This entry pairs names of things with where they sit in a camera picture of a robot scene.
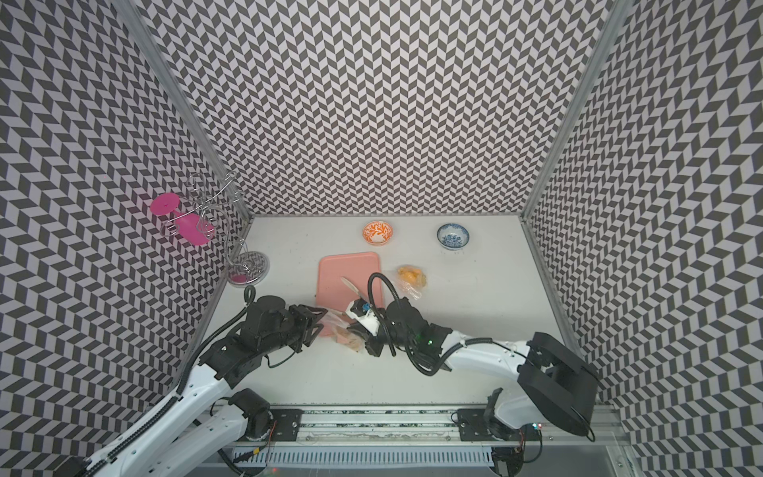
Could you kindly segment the clear resealable bag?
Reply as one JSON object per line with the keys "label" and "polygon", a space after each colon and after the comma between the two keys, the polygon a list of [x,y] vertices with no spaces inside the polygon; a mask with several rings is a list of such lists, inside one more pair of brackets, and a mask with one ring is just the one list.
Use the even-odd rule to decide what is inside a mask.
{"label": "clear resealable bag", "polygon": [[403,293],[412,299],[421,299],[427,287],[427,277],[421,268],[416,266],[399,266],[395,278]]}

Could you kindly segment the yellow cookies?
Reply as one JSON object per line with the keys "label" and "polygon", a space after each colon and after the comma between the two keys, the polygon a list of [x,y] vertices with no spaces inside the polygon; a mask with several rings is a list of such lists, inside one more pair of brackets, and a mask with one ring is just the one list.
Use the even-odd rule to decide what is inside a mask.
{"label": "yellow cookies", "polygon": [[427,284],[426,275],[415,266],[401,266],[397,269],[399,279],[413,288],[424,288]]}

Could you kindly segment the clear bag with pink contents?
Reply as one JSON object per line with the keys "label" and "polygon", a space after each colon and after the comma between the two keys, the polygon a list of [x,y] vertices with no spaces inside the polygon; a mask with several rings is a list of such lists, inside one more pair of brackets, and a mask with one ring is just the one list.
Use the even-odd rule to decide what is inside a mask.
{"label": "clear bag with pink contents", "polygon": [[356,353],[364,349],[364,341],[349,330],[350,321],[336,310],[329,309],[320,323],[323,325],[319,333],[321,338],[331,338]]}

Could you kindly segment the pink plastic tray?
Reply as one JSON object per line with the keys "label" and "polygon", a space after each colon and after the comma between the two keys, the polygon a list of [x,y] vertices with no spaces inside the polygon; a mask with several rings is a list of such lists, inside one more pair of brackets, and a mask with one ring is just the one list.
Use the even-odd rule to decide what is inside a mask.
{"label": "pink plastic tray", "polygon": [[380,270],[381,260],[374,252],[337,254],[337,256],[321,258],[318,264],[315,305],[328,310],[336,310],[339,314],[344,315],[351,324],[354,320],[346,315],[346,309],[350,303],[359,297],[341,282],[341,277],[347,277],[368,296],[368,279],[373,272]]}

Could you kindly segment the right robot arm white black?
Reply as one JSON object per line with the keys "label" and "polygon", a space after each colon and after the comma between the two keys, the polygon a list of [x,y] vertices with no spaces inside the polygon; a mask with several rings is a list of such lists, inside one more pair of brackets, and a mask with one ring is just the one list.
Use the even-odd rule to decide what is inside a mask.
{"label": "right robot arm white black", "polygon": [[486,407],[487,427],[518,430],[547,421],[596,441],[592,415],[600,373],[552,335],[536,332],[527,341],[506,342],[430,323],[381,272],[370,275],[367,294],[371,314],[379,323],[375,338],[381,347],[389,347],[391,355],[404,353],[421,375],[433,378],[441,372],[463,370],[519,386],[519,396],[505,388],[492,392]]}

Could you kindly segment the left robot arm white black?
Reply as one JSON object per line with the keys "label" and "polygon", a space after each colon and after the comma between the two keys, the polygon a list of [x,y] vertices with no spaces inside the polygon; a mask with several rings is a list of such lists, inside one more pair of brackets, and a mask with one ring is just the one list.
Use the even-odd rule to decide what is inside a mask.
{"label": "left robot arm white black", "polygon": [[55,475],[184,476],[242,437],[270,443],[277,425],[270,404],[239,385],[269,354],[311,346],[326,313],[248,286],[244,308],[202,343],[173,391],[114,441],[90,457],[68,458]]}

